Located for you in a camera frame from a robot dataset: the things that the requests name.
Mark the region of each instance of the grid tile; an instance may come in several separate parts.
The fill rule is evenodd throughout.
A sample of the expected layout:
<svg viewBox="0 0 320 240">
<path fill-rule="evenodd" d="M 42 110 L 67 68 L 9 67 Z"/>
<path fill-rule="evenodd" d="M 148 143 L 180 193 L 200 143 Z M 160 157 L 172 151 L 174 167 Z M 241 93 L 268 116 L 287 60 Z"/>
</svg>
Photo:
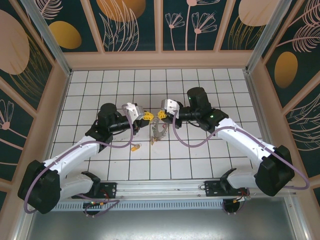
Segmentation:
<svg viewBox="0 0 320 240">
<path fill-rule="evenodd" d="M 241 69 L 145 69 L 78 71 L 72 73 L 64 109 L 52 146 L 52 156 L 59 155 L 79 141 L 90 129 L 98 109 L 113 103 L 123 115 L 121 106 L 137 103 L 157 114 L 161 101 L 169 98 L 189 105 L 187 91 L 203 87 L 211 106 L 227 113 L 239 126 L 260 138 L 257 118 L 249 104 L 250 96 Z M 232 166 L 251 167 L 251 162 L 231 144 L 213 136 L 198 148 L 188 148 L 177 141 L 172 125 L 167 135 L 150 144 L 151 127 L 141 128 L 133 137 L 140 149 L 106 147 L 86 159 L 69 174 L 89 169 L 103 181 L 165 180 L 219 178 Z M 185 143 L 200 143 L 208 135 L 189 123 L 177 129 Z M 127 130 L 113 137 L 113 145 L 123 146 L 130 138 Z"/>
</svg>

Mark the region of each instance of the yellow object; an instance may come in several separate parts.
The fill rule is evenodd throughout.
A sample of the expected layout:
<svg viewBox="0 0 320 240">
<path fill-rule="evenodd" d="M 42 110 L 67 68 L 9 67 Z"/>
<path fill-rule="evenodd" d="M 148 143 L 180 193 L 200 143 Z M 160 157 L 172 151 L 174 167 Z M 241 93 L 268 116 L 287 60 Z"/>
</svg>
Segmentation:
<svg viewBox="0 0 320 240">
<path fill-rule="evenodd" d="M 276 84 L 282 88 L 287 88 L 295 79 L 298 70 L 298 60 L 289 51 L 283 52 L 277 59 L 274 67 L 274 79 Z"/>
<path fill-rule="evenodd" d="M 96 3 L 104 15 L 117 22 L 129 22 L 130 10 L 139 18 L 146 9 L 146 0 L 96 0 Z"/>
<path fill-rule="evenodd" d="M 151 122 L 154 118 L 155 116 L 151 112 L 144 112 L 143 120 L 149 120 Z"/>
<path fill-rule="evenodd" d="M 164 118 L 166 118 L 166 117 L 167 117 L 167 115 L 165 114 L 165 111 L 160 110 L 160 111 L 158 112 L 158 118 L 164 119 Z"/>
<path fill-rule="evenodd" d="M 0 10 L 0 69 L 11 75 L 21 74 L 30 56 L 28 35 L 9 13 Z"/>
<path fill-rule="evenodd" d="M 241 0 L 239 18 L 242 23 L 251 27 L 264 26 L 269 22 L 279 0 Z"/>
<path fill-rule="evenodd" d="M 78 30 L 65 21 L 55 21 L 49 28 L 60 47 L 76 49 L 80 47 L 82 39 Z"/>
<path fill-rule="evenodd" d="M 140 147 L 141 147 L 141 144 L 140 144 L 140 143 L 139 143 L 139 144 L 136 144 L 136 145 L 134 145 L 134 146 L 131 148 L 131 151 L 134 152 L 134 151 L 138 150 Z"/>
</svg>

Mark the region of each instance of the purple cable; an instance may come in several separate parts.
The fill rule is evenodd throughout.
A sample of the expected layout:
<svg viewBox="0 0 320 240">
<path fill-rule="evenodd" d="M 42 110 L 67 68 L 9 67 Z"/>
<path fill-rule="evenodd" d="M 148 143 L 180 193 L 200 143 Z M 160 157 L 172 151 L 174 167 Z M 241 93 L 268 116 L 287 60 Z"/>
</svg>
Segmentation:
<svg viewBox="0 0 320 240">
<path fill-rule="evenodd" d="M 217 130 L 215 130 L 213 133 L 211 133 L 205 140 L 203 140 L 202 142 L 200 142 L 199 144 L 196 145 L 189 145 L 187 143 L 185 143 L 179 136 L 177 133 L 177 130 L 175 128 L 176 126 L 176 119 L 177 119 L 177 113 L 178 111 L 175 110 L 174 111 L 174 116 L 173 116 L 173 121 L 172 121 L 172 129 L 174 132 L 175 137 L 179 140 L 180 143 L 182 143 L 184 146 L 188 147 L 188 148 L 197 148 L 200 147 L 201 145 L 205 144 L 206 142 L 209 141 L 209 139 L 215 135 L 216 133 L 220 132 L 221 130 L 225 130 L 225 129 L 231 129 L 234 131 L 238 131 L 244 135 L 246 135 L 247 137 L 249 137 L 252 141 L 254 141 L 256 144 L 258 144 L 261 148 L 263 148 L 264 150 L 266 150 L 268 153 L 272 154 L 273 156 L 275 156 L 277 159 L 279 159 L 281 162 L 283 162 L 285 165 L 287 165 L 289 168 L 291 168 L 292 170 L 294 170 L 296 173 L 298 173 L 303 180 L 305 181 L 305 186 L 303 187 L 299 187 L 299 186 L 284 186 L 284 188 L 286 189 L 295 189 L 295 190 L 305 190 L 308 189 L 310 186 L 310 182 L 308 180 L 308 178 L 302 173 L 300 172 L 296 167 L 294 167 L 293 165 L 291 165 L 289 162 L 287 162 L 286 160 L 284 160 L 281 156 L 279 156 L 278 154 L 276 154 L 275 152 L 271 151 L 269 148 L 267 148 L 265 145 L 263 145 L 260 141 L 258 141 L 256 138 L 254 138 L 253 136 L 251 136 L 249 133 L 247 133 L 246 131 L 240 129 L 240 128 L 236 128 L 234 126 L 223 126 L 221 128 L 218 128 Z"/>
<path fill-rule="evenodd" d="M 83 199 L 87 199 L 87 200 L 90 200 L 90 201 L 96 201 L 96 199 L 93 199 L 93 198 L 90 198 L 90 197 L 87 197 L 85 195 L 82 195 L 82 194 L 77 194 L 77 196 L 83 198 Z M 103 211 L 100 211 L 98 212 L 97 214 L 95 215 L 91 215 L 92 218 L 95 218 L 95 217 L 99 217 L 103 214 L 106 214 L 110 209 L 112 209 L 115 205 L 117 205 L 120 200 L 98 200 L 97 202 L 100 202 L 100 203 L 105 203 L 105 204 L 108 204 L 108 203 L 114 203 L 112 204 L 110 207 L 108 207 L 107 209 L 103 210 Z M 90 215 L 87 213 L 87 210 L 88 208 L 91 207 L 90 205 L 86 206 L 85 209 L 84 209 L 84 213 L 87 217 L 89 217 Z"/>
<path fill-rule="evenodd" d="M 122 105 L 122 110 L 126 116 L 126 118 L 128 119 L 129 123 L 131 123 L 131 117 L 129 116 L 129 114 L 127 113 L 125 107 L 127 106 L 127 104 L 124 104 Z M 24 198 L 24 203 L 23 203 L 23 208 L 24 208 L 24 211 L 27 213 L 27 214 L 33 214 L 34 212 L 36 212 L 37 210 L 34 209 L 32 211 L 30 211 L 28 209 L 28 200 L 29 200 L 29 197 L 30 197 L 30 194 L 31 194 L 31 191 L 33 190 L 33 188 L 35 187 L 37 181 L 41 178 L 41 176 L 46 172 L 48 171 L 52 166 L 54 166 L 55 164 L 57 164 L 58 162 L 61 161 L 61 159 L 63 159 L 65 156 L 67 156 L 68 154 L 72 153 L 74 150 L 78 149 L 78 148 L 82 148 L 83 146 L 85 145 L 88 145 L 88 144 L 101 144 L 101 145 L 104 145 L 104 146 L 107 146 L 107 147 L 110 147 L 110 148 L 116 148 L 116 149 L 122 149 L 122 148 L 125 148 L 127 146 L 129 146 L 134 138 L 134 128 L 132 126 L 132 124 L 130 124 L 130 130 L 131 130 L 131 135 L 130 135 L 130 140 L 125 144 L 125 145 L 122 145 L 122 146 L 115 146 L 115 145 L 110 145 L 110 144 L 107 144 L 105 142 L 100 142 L 100 141 L 86 141 L 86 142 L 83 142 L 79 145 L 76 145 L 74 146 L 73 148 L 71 148 L 70 150 L 66 151 L 64 154 L 62 154 L 60 157 L 58 157 L 55 161 L 53 161 L 51 164 L 49 164 L 45 169 L 43 169 L 36 177 L 35 179 L 33 180 L 33 182 L 31 183 L 26 195 L 25 195 L 25 198 Z"/>
</svg>

